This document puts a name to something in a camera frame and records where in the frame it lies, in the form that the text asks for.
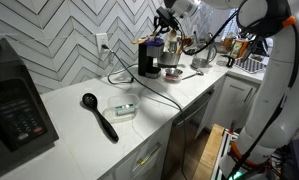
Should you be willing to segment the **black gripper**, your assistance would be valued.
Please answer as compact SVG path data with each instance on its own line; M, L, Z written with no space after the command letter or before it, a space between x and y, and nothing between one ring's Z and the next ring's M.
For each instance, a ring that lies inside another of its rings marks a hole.
M154 26L155 29L152 33L152 35L156 35L159 31L159 27L161 28L161 33L167 33L169 32L169 27L172 29L178 30L179 26L176 22L175 17L168 12L165 8L160 6L156 10L157 16L154 17Z

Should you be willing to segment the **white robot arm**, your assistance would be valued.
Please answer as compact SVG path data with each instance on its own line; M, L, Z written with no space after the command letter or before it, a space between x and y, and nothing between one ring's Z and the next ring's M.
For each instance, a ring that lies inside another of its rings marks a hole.
M177 16L195 14L206 3L217 9L236 8L241 30L272 37L273 49L245 127L220 159L225 178L240 173L261 179L263 165L288 143L299 124L299 0L164 0L158 9L173 28Z

